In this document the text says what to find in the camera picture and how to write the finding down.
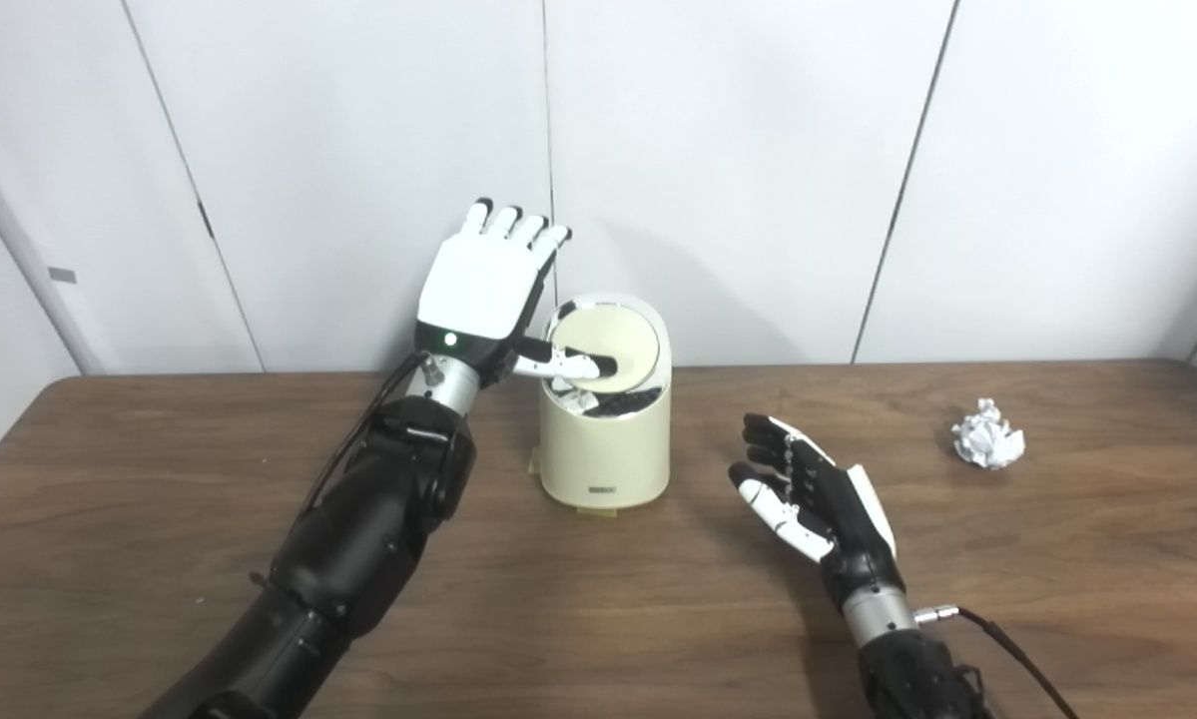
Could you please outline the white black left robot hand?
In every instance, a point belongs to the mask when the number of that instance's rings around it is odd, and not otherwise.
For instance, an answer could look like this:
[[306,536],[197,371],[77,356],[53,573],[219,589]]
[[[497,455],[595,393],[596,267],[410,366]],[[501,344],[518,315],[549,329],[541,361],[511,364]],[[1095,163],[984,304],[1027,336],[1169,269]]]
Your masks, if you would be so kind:
[[464,362],[479,388],[508,374],[595,380],[615,376],[613,357],[587,354],[528,335],[554,260],[571,229],[516,206],[470,205],[458,231],[440,243],[423,284],[415,345]]

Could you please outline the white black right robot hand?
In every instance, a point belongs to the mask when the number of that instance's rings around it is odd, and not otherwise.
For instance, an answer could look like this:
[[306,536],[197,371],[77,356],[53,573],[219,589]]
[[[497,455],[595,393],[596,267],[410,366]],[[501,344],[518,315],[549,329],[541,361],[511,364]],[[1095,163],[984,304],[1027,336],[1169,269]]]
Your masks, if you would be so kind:
[[816,563],[836,609],[859,591],[905,591],[895,534],[862,465],[836,464],[774,415],[746,413],[741,435],[748,459],[729,468],[741,500]]

